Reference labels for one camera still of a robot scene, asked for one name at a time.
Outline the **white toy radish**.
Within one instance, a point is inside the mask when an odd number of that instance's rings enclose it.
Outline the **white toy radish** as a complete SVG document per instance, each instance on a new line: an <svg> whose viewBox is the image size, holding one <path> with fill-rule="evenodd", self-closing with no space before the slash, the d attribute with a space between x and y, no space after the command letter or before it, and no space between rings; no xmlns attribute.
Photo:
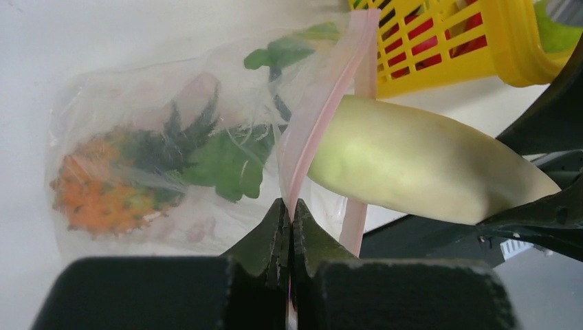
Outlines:
<svg viewBox="0 0 583 330"><path fill-rule="evenodd" d="M224 93L217 131L184 173L197 223L248 232L276 190L298 205L305 178L348 199L346 226L360 224L369 204L474 225L560 191L489 135L376 100L376 32L359 12L185 62L190 87Z"/></svg>

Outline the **toy pineapple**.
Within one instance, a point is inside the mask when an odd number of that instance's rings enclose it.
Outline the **toy pineapple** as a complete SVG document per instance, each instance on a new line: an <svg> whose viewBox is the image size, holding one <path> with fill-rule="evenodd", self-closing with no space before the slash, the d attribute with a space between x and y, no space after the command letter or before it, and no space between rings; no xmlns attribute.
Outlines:
<svg viewBox="0 0 583 330"><path fill-rule="evenodd" d="M64 156L49 186L52 208L65 216L68 230L129 233L177 207L187 190L182 175L192 166L189 157L208 143L218 124L218 98L216 88L187 126L172 100L162 129L117 126Z"/></svg>

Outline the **green toy apple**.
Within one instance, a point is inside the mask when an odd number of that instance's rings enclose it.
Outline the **green toy apple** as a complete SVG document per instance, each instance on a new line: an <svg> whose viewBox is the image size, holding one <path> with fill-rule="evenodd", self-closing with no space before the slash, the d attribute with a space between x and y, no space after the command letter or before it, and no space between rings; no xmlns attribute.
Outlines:
<svg viewBox="0 0 583 330"><path fill-rule="evenodd" d="M582 28L553 22L546 13L546 5L547 1L533 2L543 51L545 53L558 53L572 50L582 35Z"/></svg>

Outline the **clear pink zip top bag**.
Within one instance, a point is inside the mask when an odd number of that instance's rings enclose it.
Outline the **clear pink zip top bag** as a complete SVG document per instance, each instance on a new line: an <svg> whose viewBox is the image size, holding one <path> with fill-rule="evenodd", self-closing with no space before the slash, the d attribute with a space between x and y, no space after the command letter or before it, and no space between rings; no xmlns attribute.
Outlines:
<svg viewBox="0 0 583 330"><path fill-rule="evenodd" d="M47 195L65 259L218 255L275 200L339 238L355 204L307 177L345 94L376 95L379 10L204 55L76 77L51 112Z"/></svg>

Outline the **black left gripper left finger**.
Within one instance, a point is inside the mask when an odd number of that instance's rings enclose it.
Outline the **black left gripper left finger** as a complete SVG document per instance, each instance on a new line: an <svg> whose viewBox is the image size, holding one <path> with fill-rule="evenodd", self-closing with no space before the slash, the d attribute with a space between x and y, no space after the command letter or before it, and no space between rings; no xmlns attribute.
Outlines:
<svg viewBox="0 0 583 330"><path fill-rule="evenodd" d="M34 329L284 329L287 210L219 256L89 257L57 277Z"/></svg>

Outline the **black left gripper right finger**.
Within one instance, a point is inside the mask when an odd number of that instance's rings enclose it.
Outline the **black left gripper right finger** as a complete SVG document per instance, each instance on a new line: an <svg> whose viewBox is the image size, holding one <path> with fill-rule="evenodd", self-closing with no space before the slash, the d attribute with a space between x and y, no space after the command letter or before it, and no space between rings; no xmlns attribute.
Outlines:
<svg viewBox="0 0 583 330"><path fill-rule="evenodd" d="M303 200L293 228L299 329L515 329L501 280L463 259L360 259Z"/></svg>

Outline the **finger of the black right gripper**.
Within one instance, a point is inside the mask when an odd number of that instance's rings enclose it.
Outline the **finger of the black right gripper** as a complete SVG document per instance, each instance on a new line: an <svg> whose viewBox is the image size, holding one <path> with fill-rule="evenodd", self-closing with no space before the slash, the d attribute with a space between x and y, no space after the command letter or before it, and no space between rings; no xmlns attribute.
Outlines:
<svg viewBox="0 0 583 330"><path fill-rule="evenodd" d="M582 148L582 41L553 82L496 139L520 155Z"/></svg>
<svg viewBox="0 0 583 330"><path fill-rule="evenodd" d="M560 192L495 214L477 228L582 260L582 176Z"/></svg>

